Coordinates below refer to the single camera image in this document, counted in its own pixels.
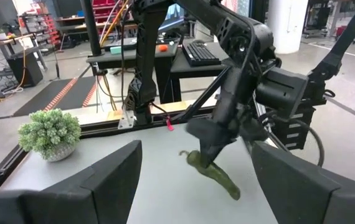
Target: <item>black plastic cover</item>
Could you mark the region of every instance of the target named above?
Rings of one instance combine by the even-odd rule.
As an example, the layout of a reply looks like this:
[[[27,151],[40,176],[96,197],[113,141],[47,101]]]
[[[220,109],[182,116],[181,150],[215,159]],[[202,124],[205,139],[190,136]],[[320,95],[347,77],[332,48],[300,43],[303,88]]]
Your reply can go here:
[[[133,141],[41,192],[0,191],[0,223],[126,223],[141,160],[141,141]]]
[[[256,101],[290,118],[300,104],[308,77],[274,67],[265,74],[255,90]]]
[[[355,181],[264,142],[252,162],[279,223],[355,223]]]

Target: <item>pepper stem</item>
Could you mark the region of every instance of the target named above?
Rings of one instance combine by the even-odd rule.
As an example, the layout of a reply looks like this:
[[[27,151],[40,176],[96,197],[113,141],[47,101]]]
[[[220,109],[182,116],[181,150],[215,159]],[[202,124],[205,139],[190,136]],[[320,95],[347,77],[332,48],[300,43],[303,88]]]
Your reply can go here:
[[[180,151],[179,152],[179,156],[181,156],[181,155],[183,155],[183,154],[185,154],[185,155],[189,155],[190,154],[190,152],[187,152],[186,150],[183,150],[183,151]]]

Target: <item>white tabletop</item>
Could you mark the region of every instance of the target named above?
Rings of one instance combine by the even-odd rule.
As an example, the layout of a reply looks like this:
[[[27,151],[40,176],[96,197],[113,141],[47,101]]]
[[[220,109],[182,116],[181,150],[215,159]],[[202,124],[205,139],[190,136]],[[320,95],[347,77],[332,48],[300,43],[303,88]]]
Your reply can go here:
[[[240,188],[241,198],[235,201],[178,156],[181,150],[199,148],[198,140],[184,126],[174,126],[174,131],[161,127],[84,139],[70,157],[55,163],[29,153],[1,190],[45,189],[139,139],[143,162],[128,223],[277,223],[242,141],[228,145],[215,161]]]

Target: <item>succulent plant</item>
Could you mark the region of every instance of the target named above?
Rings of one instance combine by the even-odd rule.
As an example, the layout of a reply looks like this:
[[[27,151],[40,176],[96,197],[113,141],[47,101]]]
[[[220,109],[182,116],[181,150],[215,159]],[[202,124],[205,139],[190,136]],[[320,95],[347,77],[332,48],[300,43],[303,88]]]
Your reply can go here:
[[[18,130],[23,150],[39,152],[44,159],[48,159],[61,144],[74,145],[79,142],[80,125],[78,118],[71,114],[63,114],[56,109],[37,111],[29,116],[32,122],[23,124]]]

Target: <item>red zip tie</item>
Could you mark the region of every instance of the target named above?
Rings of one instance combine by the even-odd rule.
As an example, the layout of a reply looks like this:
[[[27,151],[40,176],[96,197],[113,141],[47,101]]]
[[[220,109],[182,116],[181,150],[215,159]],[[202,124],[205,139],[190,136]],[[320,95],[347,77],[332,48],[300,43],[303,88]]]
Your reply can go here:
[[[168,127],[168,129],[169,129],[170,131],[173,131],[173,130],[174,130],[174,128],[173,128],[173,126],[172,126],[172,124],[171,124],[171,117],[170,117],[170,116],[168,116],[168,118],[167,118],[167,120],[166,120],[166,126]]]

